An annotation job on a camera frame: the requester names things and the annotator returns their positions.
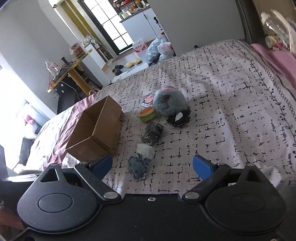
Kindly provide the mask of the pink satin sheet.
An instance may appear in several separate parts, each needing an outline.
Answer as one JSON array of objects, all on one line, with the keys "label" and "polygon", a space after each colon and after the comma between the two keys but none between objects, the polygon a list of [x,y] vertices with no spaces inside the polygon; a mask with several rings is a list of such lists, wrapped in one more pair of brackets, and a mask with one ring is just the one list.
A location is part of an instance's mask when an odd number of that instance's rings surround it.
[{"label": "pink satin sheet", "polygon": [[94,97],[95,94],[92,94],[67,109],[70,110],[70,116],[61,129],[61,133],[59,134],[55,147],[50,154],[49,160],[44,165],[44,169],[53,163],[59,164],[61,168],[73,168],[76,164],[80,163],[79,160],[66,151],[66,146],[69,143],[70,137],[81,117],[81,114],[85,109],[89,108],[93,104]]}]

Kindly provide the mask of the yellow slipper right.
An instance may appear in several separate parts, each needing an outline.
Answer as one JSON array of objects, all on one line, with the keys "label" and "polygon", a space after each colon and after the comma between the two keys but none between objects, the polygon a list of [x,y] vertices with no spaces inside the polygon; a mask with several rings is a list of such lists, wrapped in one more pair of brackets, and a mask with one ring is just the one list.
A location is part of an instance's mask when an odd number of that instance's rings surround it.
[{"label": "yellow slipper right", "polygon": [[134,65],[138,65],[140,63],[142,63],[142,60],[140,58],[135,58],[135,60],[133,61]]}]

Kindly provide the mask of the dark cloth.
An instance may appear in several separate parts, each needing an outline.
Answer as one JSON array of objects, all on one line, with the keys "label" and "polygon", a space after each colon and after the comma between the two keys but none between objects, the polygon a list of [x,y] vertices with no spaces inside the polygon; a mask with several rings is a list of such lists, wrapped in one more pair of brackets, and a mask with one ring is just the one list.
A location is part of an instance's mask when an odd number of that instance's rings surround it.
[{"label": "dark cloth", "polygon": [[141,137],[141,142],[153,146],[158,142],[162,136],[163,131],[164,126],[160,123],[149,123]]}]

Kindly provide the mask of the brown cardboard box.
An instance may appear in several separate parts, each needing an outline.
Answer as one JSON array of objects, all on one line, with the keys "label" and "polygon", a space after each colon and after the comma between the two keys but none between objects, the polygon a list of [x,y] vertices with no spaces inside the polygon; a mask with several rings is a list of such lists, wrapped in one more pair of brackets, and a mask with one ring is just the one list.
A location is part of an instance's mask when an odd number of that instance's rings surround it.
[{"label": "brown cardboard box", "polygon": [[123,111],[110,96],[85,109],[66,151],[81,162],[95,162],[117,152]]}]

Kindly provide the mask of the grey white folded cloth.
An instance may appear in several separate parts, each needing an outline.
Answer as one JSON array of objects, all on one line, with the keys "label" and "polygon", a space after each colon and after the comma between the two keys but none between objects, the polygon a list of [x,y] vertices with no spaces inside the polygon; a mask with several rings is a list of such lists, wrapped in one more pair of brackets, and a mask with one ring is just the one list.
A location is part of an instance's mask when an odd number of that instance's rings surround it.
[{"label": "grey white folded cloth", "polygon": [[147,158],[147,159],[153,159],[154,158],[154,147],[147,145],[147,144],[143,144],[140,143],[137,145],[137,150],[136,152],[138,154],[141,154],[143,158]]}]

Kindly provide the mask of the red snack box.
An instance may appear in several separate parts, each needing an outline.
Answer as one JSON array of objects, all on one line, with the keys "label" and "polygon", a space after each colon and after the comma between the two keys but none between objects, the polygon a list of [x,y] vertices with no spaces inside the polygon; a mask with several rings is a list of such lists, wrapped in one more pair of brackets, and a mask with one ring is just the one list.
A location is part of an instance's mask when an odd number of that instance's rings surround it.
[{"label": "red snack box", "polygon": [[85,50],[82,48],[81,44],[75,43],[70,47],[70,54],[79,59],[85,54]]}]

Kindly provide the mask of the grey garbage bag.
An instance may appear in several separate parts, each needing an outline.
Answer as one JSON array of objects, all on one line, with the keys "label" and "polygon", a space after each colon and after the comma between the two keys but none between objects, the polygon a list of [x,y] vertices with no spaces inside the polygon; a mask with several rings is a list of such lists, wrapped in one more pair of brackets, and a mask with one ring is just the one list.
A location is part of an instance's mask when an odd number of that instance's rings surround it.
[{"label": "grey garbage bag", "polygon": [[167,42],[168,39],[166,36],[156,37],[148,46],[146,51],[147,62],[149,65],[155,64],[158,62],[160,53],[158,51],[158,46],[162,43]]}]

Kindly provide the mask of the grey plush toy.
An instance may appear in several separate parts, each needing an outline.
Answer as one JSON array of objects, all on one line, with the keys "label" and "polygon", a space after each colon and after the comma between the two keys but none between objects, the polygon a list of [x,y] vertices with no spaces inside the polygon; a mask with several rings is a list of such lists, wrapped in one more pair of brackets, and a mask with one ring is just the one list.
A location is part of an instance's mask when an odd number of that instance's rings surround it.
[{"label": "grey plush toy", "polygon": [[182,92],[172,86],[158,89],[152,101],[154,109],[168,117],[189,108],[189,102]]}]

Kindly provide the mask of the white kitchen cabinet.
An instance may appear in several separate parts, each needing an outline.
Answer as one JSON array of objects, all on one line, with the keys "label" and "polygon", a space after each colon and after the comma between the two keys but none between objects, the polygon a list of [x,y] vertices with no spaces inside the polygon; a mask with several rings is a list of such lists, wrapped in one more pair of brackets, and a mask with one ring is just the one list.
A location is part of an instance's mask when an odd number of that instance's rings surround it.
[{"label": "white kitchen cabinet", "polygon": [[131,37],[133,43],[140,39],[145,42],[152,41],[156,37],[160,37],[164,32],[150,6],[125,18],[121,23]]}]

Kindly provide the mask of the yellow slipper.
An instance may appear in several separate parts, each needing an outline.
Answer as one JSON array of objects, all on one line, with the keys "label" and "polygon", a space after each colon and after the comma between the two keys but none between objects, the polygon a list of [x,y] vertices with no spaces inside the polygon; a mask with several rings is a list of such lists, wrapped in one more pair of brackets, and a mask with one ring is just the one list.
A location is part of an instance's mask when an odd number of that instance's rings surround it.
[{"label": "yellow slipper", "polygon": [[140,58],[135,58],[135,60],[133,61],[134,65],[138,65],[140,63],[142,63],[142,60]]},{"label": "yellow slipper", "polygon": [[132,62],[127,62],[125,68],[131,68],[134,64]]}]

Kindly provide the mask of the burger squishy toy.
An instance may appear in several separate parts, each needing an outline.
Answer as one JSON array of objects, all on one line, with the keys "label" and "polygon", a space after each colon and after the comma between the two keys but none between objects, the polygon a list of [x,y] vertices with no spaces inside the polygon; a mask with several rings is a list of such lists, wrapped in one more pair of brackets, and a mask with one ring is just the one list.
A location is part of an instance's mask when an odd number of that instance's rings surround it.
[{"label": "burger squishy toy", "polygon": [[143,122],[148,122],[152,120],[156,116],[156,111],[153,106],[150,106],[148,108],[144,108],[140,111],[138,114],[138,117]]}]

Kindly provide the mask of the clear plastic bottle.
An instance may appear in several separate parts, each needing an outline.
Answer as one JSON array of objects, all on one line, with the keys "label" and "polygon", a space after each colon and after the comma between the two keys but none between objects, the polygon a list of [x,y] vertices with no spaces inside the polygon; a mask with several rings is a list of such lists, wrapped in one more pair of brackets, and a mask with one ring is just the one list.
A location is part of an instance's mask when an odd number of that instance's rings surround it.
[{"label": "clear plastic bottle", "polygon": [[261,13],[261,22],[264,26],[267,26],[270,30],[274,31],[276,35],[283,42],[283,45],[290,49],[290,37],[287,28],[275,15],[270,15],[265,12]]}]

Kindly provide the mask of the patterned white bedspread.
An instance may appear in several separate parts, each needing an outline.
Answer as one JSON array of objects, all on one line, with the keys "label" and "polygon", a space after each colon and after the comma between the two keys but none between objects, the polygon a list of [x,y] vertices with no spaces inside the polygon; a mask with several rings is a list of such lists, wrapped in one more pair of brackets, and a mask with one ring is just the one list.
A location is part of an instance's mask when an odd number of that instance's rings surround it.
[{"label": "patterned white bedspread", "polygon": [[[165,86],[188,100],[182,128],[157,118],[164,134],[145,180],[128,171],[145,123],[144,97]],[[195,155],[234,168],[255,164],[276,186],[295,185],[295,89],[248,45],[229,40],[151,66],[98,92],[124,112],[118,154],[104,182],[118,193],[184,193],[197,185]]]}]

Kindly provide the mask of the white plastic bag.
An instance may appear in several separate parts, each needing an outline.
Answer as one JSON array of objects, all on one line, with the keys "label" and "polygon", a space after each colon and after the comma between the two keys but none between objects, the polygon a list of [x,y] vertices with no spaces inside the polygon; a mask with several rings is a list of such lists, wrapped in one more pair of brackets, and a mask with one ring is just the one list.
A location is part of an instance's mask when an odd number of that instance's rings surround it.
[{"label": "white plastic bag", "polygon": [[160,53],[159,61],[169,59],[175,56],[175,51],[170,42],[164,42],[158,45],[158,52]]}]

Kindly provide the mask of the pink pillow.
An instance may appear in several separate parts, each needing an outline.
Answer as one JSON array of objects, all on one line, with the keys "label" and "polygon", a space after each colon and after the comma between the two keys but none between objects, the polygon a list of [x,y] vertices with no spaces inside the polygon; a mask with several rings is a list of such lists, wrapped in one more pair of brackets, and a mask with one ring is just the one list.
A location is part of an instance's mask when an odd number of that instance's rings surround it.
[{"label": "pink pillow", "polygon": [[277,72],[284,75],[295,89],[296,64],[292,53],[281,50],[267,50],[260,44],[250,44],[250,47],[272,65]]}]

